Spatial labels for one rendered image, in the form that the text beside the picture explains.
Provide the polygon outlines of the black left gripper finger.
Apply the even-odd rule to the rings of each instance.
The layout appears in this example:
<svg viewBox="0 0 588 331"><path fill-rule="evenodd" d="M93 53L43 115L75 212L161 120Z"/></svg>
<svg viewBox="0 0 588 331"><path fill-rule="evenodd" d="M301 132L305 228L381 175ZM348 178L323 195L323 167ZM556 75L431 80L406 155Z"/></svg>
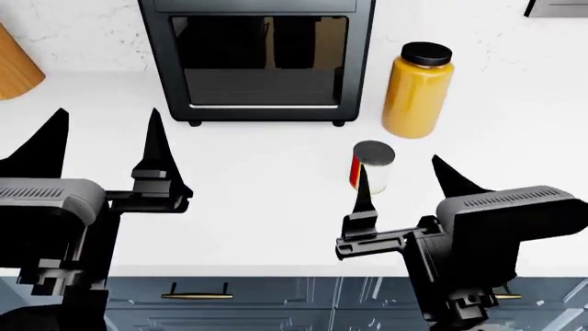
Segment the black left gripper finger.
<svg viewBox="0 0 588 331"><path fill-rule="evenodd" d="M132 192L144 198L193 198L183 181L167 140L160 112L154 108L149 118L141 161L131 171Z"/></svg>
<svg viewBox="0 0 588 331"><path fill-rule="evenodd" d="M0 178L61 178L69 113L59 108L23 145L0 159Z"/></svg>

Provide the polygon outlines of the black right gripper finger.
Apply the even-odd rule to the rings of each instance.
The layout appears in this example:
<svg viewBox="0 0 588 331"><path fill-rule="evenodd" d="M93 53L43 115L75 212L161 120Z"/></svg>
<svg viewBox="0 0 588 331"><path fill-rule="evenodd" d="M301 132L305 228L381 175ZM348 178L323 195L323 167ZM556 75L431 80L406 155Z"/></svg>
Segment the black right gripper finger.
<svg viewBox="0 0 588 331"><path fill-rule="evenodd" d="M445 195L438 207L489 207L492 201L486 198L486 193L492 190L479 187L477 184L462 176L454 167L435 154L432 165L437 181Z"/></svg>
<svg viewBox="0 0 588 331"><path fill-rule="evenodd" d="M343 239L370 237L375 236L377 233L378 212L371 200L368 173L364 165L361 165L359 170L356 203L352 213L346 215L343 219Z"/></svg>

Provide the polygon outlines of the silver can with red label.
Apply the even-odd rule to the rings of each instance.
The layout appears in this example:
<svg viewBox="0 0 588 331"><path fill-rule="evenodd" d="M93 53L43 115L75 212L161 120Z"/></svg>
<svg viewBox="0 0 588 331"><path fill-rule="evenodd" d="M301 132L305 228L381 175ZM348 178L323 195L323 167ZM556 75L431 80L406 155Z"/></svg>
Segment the silver can with red label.
<svg viewBox="0 0 588 331"><path fill-rule="evenodd" d="M349 182L358 189L361 167L367 173L367 180L372 195L379 194L388 186L390 168L396 157L395 151L387 144L376 140L365 140L353 148Z"/></svg>

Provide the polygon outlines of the blue-grey drawer front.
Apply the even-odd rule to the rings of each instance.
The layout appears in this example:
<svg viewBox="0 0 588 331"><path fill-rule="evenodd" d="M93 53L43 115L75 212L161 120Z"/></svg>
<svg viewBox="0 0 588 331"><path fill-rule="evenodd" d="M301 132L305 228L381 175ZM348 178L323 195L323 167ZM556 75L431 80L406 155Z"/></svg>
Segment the blue-grey drawer front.
<svg viewBox="0 0 588 331"><path fill-rule="evenodd" d="M495 293L521 294L520 300L498 300L501 309L583 308L588 278L515 278ZM339 308L419 310L408 278L342 278Z"/></svg>
<svg viewBox="0 0 588 331"><path fill-rule="evenodd" d="M166 300L175 292L221 293L229 284L230 300ZM338 278L319 277L118 277L107 281L109 302L133 308L164 305L220 306L231 308L329 308Z"/></svg>

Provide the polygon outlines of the round wooden block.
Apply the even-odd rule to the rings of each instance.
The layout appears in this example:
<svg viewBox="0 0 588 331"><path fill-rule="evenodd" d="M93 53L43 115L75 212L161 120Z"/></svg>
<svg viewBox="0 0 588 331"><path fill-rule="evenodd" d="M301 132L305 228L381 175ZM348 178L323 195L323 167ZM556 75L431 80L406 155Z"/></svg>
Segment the round wooden block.
<svg viewBox="0 0 588 331"><path fill-rule="evenodd" d="M0 23L0 100L23 96L46 78Z"/></svg>

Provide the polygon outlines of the blue-grey cabinet door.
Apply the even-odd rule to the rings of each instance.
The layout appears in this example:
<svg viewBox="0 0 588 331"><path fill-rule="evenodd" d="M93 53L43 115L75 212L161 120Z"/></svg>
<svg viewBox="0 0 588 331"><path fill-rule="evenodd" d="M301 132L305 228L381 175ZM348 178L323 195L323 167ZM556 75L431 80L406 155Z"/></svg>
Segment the blue-grey cabinet door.
<svg viewBox="0 0 588 331"><path fill-rule="evenodd" d="M110 309L119 331L329 331L332 311L308 309Z"/></svg>
<svg viewBox="0 0 588 331"><path fill-rule="evenodd" d="M332 331L429 331L417 311L339 310ZM588 331L588 309L499 309L469 331Z"/></svg>

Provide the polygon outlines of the yellow jar with black lid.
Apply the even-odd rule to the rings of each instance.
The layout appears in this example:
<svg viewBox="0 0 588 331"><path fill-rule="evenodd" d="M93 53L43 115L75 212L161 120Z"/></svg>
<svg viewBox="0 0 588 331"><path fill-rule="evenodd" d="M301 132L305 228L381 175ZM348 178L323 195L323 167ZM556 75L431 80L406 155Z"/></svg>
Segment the yellow jar with black lid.
<svg viewBox="0 0 588 331"><path fill-rule="evenodd" d="M391 134L420 139L434 130L455 70L453 52L429 41L401 48L391 67L382 125Z"/></svg>

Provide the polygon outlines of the black toaster oven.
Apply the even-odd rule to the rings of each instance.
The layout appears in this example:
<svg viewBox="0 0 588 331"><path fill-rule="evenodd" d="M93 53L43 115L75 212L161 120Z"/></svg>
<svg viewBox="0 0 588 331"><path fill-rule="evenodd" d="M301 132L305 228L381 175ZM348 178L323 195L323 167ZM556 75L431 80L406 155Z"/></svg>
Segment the black toaster oven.
<svg viewBox="0 0 588 331"><path fill-rule="evenodd" d="M174 120L356 120L376 0L137 0Z"/></svg>

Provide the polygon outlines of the silver appliance with black base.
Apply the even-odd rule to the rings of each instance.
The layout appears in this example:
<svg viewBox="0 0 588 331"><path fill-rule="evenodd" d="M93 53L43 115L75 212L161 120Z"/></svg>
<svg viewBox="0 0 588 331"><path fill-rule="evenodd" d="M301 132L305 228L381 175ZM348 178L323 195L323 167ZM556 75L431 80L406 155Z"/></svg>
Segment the silver appliance with black base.
<svg viewBox="0 0 588 331"><path fill-rule="evenodd" d="M588 0L529 0L529 18L588 18Z"/></svg>

